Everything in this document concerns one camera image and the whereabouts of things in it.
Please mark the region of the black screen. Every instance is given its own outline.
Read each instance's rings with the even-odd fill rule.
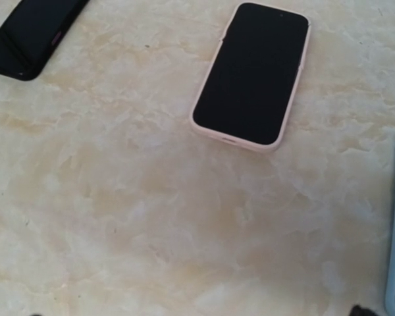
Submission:
[[[298,74],[309,21],[246,3],[228,28],[193,113],[194,121],[261,145],[273,144]]]
[[[22,0],[0,28],[0,73],[39,72],[86,2]]]

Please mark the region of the marble surface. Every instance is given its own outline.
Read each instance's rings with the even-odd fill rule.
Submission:
[[[188,124],[238,0],[91,0],[0,76],[0,316],[383,312],[395,0],[263,2],[313,22],[274,153]]]

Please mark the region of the black phone case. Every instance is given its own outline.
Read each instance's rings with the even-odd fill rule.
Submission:
[[[11,12],[11,14],[7,17],[6,21],[1,25],[0,31],[2,27],[6,24],[8,19],[14,14],[18,12],[18,8],[23,5],[25,1],[29,0],[22,0]],[[89,0],[79,0],[79,2],[76,4],[76,6],[72,9],[72,11],[66,16],[66,18],[61,21],[61,25],[59,27],[59,30],[56,32],[56,34],[53,36],[51,41],[49,42],[49,45],[47,46],[47,49],[43,52],[41,58],[39,61],[28,71],[24,72],[22,74],[18,73],[13,73],[9,72],[8,70],[0,68],[0,74],[3,76],[8,76],[14,79],[22,80],[22,81],[30,81],[35,78],[37,78],[42,70],[44,69],[45,65],[47,64],[47,61],[51,58],[53,55],[54,51],[56,48],[59,46],[61,40],[64,38],[66,33],[69,31],[70,27],[72,26],[73,22],[76,20],[78,15],[82,12],[84,7],[88,4]]]

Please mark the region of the phone with pink case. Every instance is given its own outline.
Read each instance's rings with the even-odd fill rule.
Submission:
[[[276,149],[310,30],[301,14],[257,3],[237,7],[190,113],[194,130],[255,151]]]

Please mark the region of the pink phone case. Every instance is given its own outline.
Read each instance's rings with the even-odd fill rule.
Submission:
[[[267,5],[264,5],[264,4],[261,4],[261,3],[247,2],[247,1],[245,3],[253,3],[255,5],[261,5],[261,6],[264,6],[264,7],[270,7],[270,8],[274,8],[274,9],[290,12],[290,13],[295,13],[293,11],[289,11],[289,10],[278,8],[278,7],[267,6]],[[306,35],[306,39],[305,39],[305,43],[304,43],[304,49],[303,49],[303,54],[302,54],[302,61],[300,63],[299,69],[298,69],[298,73],[297,73],[297,76],[296,76],[296,81],[294,82],[294,87],[292,88],[292,93],[291,93],[291,96],[290,96],[290,100],[289,100],[289,102],[287,104],[287,109],[286,109],[286,112],[285,112],[285,115],[284,115],[284,120],[282,121],[280,133],[279,133],[278,139],[275,141],[275,143],[270,144],[270,145],[261,145],[261,144],[253,143],[253,142],[250,142],[248,140],[244,140],[244,139],[237,138],[237,137],[234,137],[234,136],[231,136],[231,135],[228,135],[228,134],[224,134],[222,132],[218,132],[216,130],[210,130],[208,128],[202,127],[202,126],[198,125],[193,119],[193,113],[195,111],[196,105],[198,104],[198,101],[199,101],[200,96],[201,96],[201,94],[203,92],[203,89],[205,88],[206,82],[207,82],[208,77],[209,77],[209,75],[210,75],[210,73],[212,71],[212,68],[213,68],[213,66],[215,64],[215,61],[216,61],[216,59],[218,57],[219,51],[221,50],[221,47],[223,46],[223,39],[226,36],[228,28],[230,27],[232,21],[234,20],[234,17],[236,16],[237,10],[243,4],[244,3],[240,3],[236,7],[236,9],[234,10],[234,13],[233,13],[233,15],[232,15],[232,17],[230,19],[230,22],[228,23],[227,27],[225,28],[225,30],[223,32],[223,36],[222,36],[222,38],[220,40],[220,44],[219,44],[219,46],[217,48],[215,56],[213,57],[213,60],[211,62],[211,66],[209,67],[209,70],[208,70],[208,72],[206,74],[205,80],[203,81],[202,87],[200,88],[199,94],[197,95],[197,98],[196,98],[196,101],[195,101],[195,105],[193,106],[193,109],[190,111],[189,119],[190,119],[190,123],[192,124],[192,128],[198,134],[201,134],[201,135],[204,135],[204,136],[208,136],[210,138],[214,138],[216,140],[220,140],[220,141],[222,141],[224,143],[237,145],[237,146],[240,146],[240,147],[243,147],[243,148],[246,148],[246,149],[250,149],[250,150],[253,150],[253,151],[268,152],[268,151],[272,151],[272,150],[275,150],[276,148],[278,148],[278,146],[280,145],[280,143],[282,141],[282,138],[284,136],[286,123],[288,121],[288,117],[290,116],[290,111],[291,111],[292,103],[293,103],[293,100],[294,100],[294,96],[296,94],[298,82],[300,81],[300,76],[302,74],[302,70],[304,69],[305,56],[306,56],[306,53],[307,53],[307,46],[309,45],[309,37],[310,37],[310,32],[311,32],[311,23],[310,23],[310,20],[306,16],[304,16],[304,15],[302,15],[300,13],[296,13],[296,14],[304,16],[309,21],[309,28],[307,29],[307,35]]]

